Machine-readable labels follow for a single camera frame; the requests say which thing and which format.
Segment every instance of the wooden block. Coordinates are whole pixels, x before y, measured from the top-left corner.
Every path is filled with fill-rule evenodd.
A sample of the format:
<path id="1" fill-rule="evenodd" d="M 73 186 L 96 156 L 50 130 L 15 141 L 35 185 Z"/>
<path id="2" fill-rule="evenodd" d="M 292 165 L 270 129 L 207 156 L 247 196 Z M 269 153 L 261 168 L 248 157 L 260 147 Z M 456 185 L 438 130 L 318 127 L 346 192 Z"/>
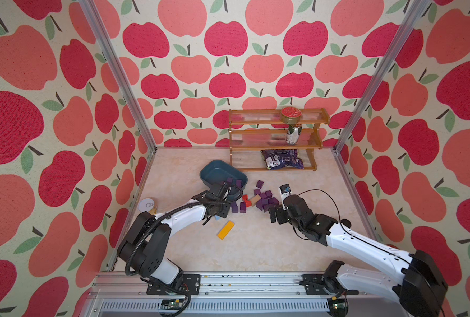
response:
<path id="1" fill-rule="evenodd" d="M 228 221 L 228 223 L 224 226 L 224 228 L 221 229 L 221 231 L 219 231 L 219 233 L 217 234 L 217 237 L 220 238 L 221 240 L 224 240 L 228 232 L 230 232 L 230 230 L 232 230 L 234 226 L 235 226 L 234 223 L 232 223 L 231 221 Z"/>

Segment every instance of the black cable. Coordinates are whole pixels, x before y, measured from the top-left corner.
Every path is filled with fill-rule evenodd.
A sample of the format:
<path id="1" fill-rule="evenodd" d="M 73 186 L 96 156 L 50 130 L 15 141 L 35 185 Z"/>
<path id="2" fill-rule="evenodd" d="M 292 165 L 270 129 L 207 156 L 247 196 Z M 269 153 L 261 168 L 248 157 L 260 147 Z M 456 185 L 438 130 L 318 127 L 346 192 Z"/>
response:
<path id="1" fill-rule="evenodd" d="M 308 240 L 306 238 L 302 238 L 301 236 L 298 235 L 297 231 L 295 230 L 295 227 L 294 226 L 291 226 L 293 228 L 293 231 L 295 232 L 295 234 L 297 235 L 297 237 L 299 237 L 300 239 L 302 240 Z"/>
<path id="2" fill-rule="evenodd" d="M 149 237 L 150 234 L 153 233 L 159 225 L 161 225 L 161 221 L 163 221 L 166 218 L 169 219 L 169 218 L 171 218 L 171 216 L 173 214 L 175 214 L 175 213 L 177 213 L 177 212 L 179 212 L 183 209 L 191 208 L 193 206 L 224 204 L 224 203 L 234 202 L 234 201 L 237 201 L 240 198 L 242 198 L 242 195 L 243 195 L 242 188 L 238 187 L 237 185 L 228 185 L 228 189 L 230 189 L 230 188 L 237 188 L 238 189 L 238 197 L 237 198 L 231 199 L 231 200 L 220 200 L 220 201 L 207 201 L 207 202 L 197 201 L 197 202 L 192 202 L 192 203 L 177 207 L 174 210 L 172 210 L 171 212 L 167 212 L 167 213 L 163 214 L 161 217 L 159 217 L 158 219 L 154 220 L 152 225 L 150 225 L 149 228 L 147 228 L 147 230 L 145 230 L 142 237 L 140 238 L 138 243 L 135 245 L 135 248 L 133 249 L 133 252 L 131 253 L 130 257 L 128 258 L 128 260 L 126 262 L 126 266 L 124 267 L 124 273 L 127 276 L 134 276 L 135 274 L 138 273 L 136 270 L 131 271 L 131 262 L 135 258 L 136 254 L 137 254 L 137 251 L 138 251 L 138 248 L 143 244 L 143 241 L 145 241 L 145 239 L 147 239 L 147 237 Z"/>
<path id="3" fill-rule="evenodd" d="M 435 295 L 434 292 L 432 291 L 432 287 L 431 287 L 431 285 L 429 285 L 429 282 L 427 281 L 427 279 L 425 278 L 425 276 L 424 276 L 422 273 L 420 273 L 420 272 L 416 269 L 416 267 L 412 266 L 411 263 L 409 263 L 409 262 L 406 261 L 405 259 L 401 258 L 400 256 L 397 256 L 397 255 L 395 255 L 395 254 L 393 254 L 393 253 L 391 253 L 391 252 L 389 252 L 389 251 L 387 251 L 387 250 L 384 250 L 384 249 L 382 249 L 382 248 L 379 248 L 379 247 L 375 246 L 374 244 L 368 243 L 367 241 L 362 240 L 362 239 L 358 238 L 357 236 L 354 236 L 354 235 L 352 235 L 351 233 L 347 232 L 346 229 L 344 228 L 342 222 L 340 221 L 340 212 L 339 212 L 339 208 L 337 207 L 337 204 L 335 203 L 335 201 L 333 200 L 333 198 L 332 198 L 327 192 L 325 192 L 325 191 L 323 191 L 323 190 L 321 190 L 321 189 L 309 189 L 309 190 L 306 190 L 305 192 L 302 192 L 302 193 L 298 194 L 298 196 L 300 196 L 300 195 L 303 194 L 303 193 L 307 193 L 307 192 L 310 192 L 310 191 L 313 191 L 313 190 L 317 190 L 317 191 L 323 192 L 323 193 L 327 194 L 328 197 L 330 197 L 330 199 L 332 200 L 332 202 L 333 202 L 333 204 L 334 204 L 334 206 L 335 206 L 335 209 L 337 209 L 337 215 L 338 215 L 338 217 L 339 217 L 339 224 L 340 224 L 340 227 L 344 230 L 344 232 L 346 232 L 347 234 L 349 234 L 349 235 L 350 235 L 351 237 L 353 237 L 353 238 L 356 238 L 356 239 L 358 239 L 358 240 L 360 240 L 360 241 L 362 241 L 362 242 L 364 242 L 364 243 L 366 243 L 366 244 L 369 244 L 369 245 L 372 246 L 373 248 L 377 248 L 378 250 L 384 251 L 384 252 L 386 252 L 386 253 L 388 253 L 388 254 L 390 254 L 390 255 L 396 257 L 396 258 L 399 258 L 399 259 L 403 260 L 404 262 L 408 263 L 408 265 L 409 265 L 410 268 L 415 269 L 415 272 L 416 272 L 417 274 L 421 275 L 422 278 L 424 279 L 424 281 L 425 281 L 425 283 L 427 284 L 427 286 L 429 287 L 429 289 L 430 289 L 432 295 L 434 296 L 434 299 L 436 300 L 437 305 L 440 307 L 441 313 L 443 313 L 443 317 L 445 317 L 445 312 L 443 311 L 443 308 L 442 308 L 441 305 L 440 305 L 440 301 L 437 299 L 436 295 Z"/>
<path id="4" fill-rule="evenodd" d="M 172 292 L 172 293 L 177 293 L 177 294 L 180 294 L 180 295 L 184 295 L 186 298 L 184 299 L 184 302 L 182 303 L 182 307 L 176 311 L 175 313 L 173 314 L 162 314 L 162 313 L 159 313 L 161 316 L 165 316 L 165 317 L 175 317 L 177 316 L 178 314 L 182 313 L 188 306 L 189 306 L 189 303 L 191 302 L 191 295 L 189 295 L 188 292 L 184 292 L 182 290 L 176 290 L 175 288 L 172 288 L 170 287 L 169 285 L 166 285 L 165 283 L 161 282 L 160 280 L 152 277 L 152 276 L 149 276 L 149 280 L 146 280 L 144 279 L 143 277 L 140 277 L 140 279 L 142 281 L 144 281 L 145 283 L 147 284 L 150 284 L 150 282 L 153 282 L 155 284 L 158 284 L 160 287 L 168 290 L 169 292 Z"/>

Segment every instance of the purple wooden cube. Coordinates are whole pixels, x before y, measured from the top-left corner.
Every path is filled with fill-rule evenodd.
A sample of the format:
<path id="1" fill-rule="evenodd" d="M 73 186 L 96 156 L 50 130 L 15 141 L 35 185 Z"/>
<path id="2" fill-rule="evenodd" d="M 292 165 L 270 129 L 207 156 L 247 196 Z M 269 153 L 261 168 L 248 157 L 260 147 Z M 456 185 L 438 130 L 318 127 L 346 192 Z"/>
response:
<path id="1" fill-rule="evenodd" d="M 275 198 L 275 197 L 272 197 L 272 198 L 269 199 L 269 204 L 279 205 L 279 200 L 277 200 L 277 198 Z"/>
<path id="2" fill-rule="evenodd" d="M 264 206 L 263 206 L 263 204 L 261 203 L 261 199 L 256 202 L 256 207 L 257 207 L 259 210 L 261 210 L 261 211 L 264 210 Z"/>

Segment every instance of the tin can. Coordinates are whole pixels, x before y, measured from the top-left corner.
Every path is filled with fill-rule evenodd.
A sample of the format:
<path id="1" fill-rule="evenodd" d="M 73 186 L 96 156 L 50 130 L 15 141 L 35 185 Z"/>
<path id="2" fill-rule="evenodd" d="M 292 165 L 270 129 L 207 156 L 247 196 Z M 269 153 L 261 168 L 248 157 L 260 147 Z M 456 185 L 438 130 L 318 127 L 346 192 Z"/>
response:
<path id="1" fill-rule="evenodd" d="M 286 132 L 286 143 L 294 145 L 298 141 L 298 137 L 302 132 L 302 124 L 290 124 Z"/>

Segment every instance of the purple block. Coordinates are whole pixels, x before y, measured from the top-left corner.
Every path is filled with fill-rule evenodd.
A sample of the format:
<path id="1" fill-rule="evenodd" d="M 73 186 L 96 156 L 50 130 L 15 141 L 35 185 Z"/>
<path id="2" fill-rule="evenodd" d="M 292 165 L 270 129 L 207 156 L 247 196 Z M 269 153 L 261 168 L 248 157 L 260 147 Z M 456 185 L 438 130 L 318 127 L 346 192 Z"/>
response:
<path id="1" fill-rule="evenodd" d="M 259 210 L 261 210 L 261 211 L 264 210 L 264 206 L 263 206 L 263 204 L 261 203 L 261 199 L 256 202 L 256 207 L 257 207 Z"/>

